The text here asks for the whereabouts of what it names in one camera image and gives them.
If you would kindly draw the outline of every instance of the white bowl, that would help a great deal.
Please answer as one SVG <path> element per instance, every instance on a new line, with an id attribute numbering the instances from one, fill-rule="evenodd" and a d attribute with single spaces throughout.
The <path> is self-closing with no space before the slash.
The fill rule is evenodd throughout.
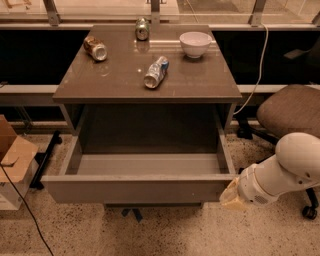
<path id="1" fill-rule="evenodd" d="M 201 57 L 212 42 L 211 36 L 202 32 L 187 32 L 180 36 L 182 50 L 190 58 Z"/>

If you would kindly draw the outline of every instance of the terrazzo floor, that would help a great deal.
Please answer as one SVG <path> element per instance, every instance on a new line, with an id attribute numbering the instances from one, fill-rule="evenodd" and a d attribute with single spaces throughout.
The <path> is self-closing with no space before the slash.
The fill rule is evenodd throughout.
<path id="1" fill-rule="evenodd" d="M 50 135 L 27 135 L 44 151 Z M 48 169 L 59 171 L 70 142 L 55 147 Z M 254 137 L 238 139 L 231 130 L 228 146 L 236 168 L 273 154 L 273 147 Z M 320 255 L 320 218 L 301 215 L 309 204 L 305 192 L 288 193 L 264 208 L 245 212 L 218 202 L 203 208 L 142 208 L 138 223 L 130 212 L 100 204 L 56 204 L 44 190 L 25 197 L 54 255 Z M 49 255 L 26 207 L 0 211 L 0 255 Z"/>

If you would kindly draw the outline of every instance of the crushed can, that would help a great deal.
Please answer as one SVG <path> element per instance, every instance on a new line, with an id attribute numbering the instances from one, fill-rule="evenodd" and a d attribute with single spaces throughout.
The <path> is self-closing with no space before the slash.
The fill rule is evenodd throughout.
<path id="1" fill-rule="evenodd" d="M 149 21 L 146 18 L 139 18 L 136 21 L 136 37 L 141 41 L 149 38 Z"/>
<path id="2" fill-rule="evenodd" d="M 87 36 L 84 39 L 83 48 L 95 61 L 104 61 L 107 59 L 107 47 L 101 40 L 94 36 Z"/>

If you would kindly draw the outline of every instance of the chair wheel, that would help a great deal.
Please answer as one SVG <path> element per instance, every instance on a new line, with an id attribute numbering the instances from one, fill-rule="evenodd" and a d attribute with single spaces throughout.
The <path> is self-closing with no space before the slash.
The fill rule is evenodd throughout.
<path id="1" fill-rule="evenodd" d="M 318 214 L 317 210 L 310 207 L 310 206 L 306 206 L 302 210 L 303 217 L 310 219 L 310 220 L 314 220 L 317 217 L 317 214 Z"/>

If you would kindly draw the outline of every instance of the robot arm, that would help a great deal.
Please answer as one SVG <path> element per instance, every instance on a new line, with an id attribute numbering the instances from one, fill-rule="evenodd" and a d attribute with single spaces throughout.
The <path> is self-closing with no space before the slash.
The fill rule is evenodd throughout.
<path id="1" fill-rule="evenodd" d="M 320 185 L 320 139 L 290 133 L 279 140 L 276 153 L 242 171 L 225 189 L 220 202 L 227 208 L 267 205 L 279 196 Z"/>

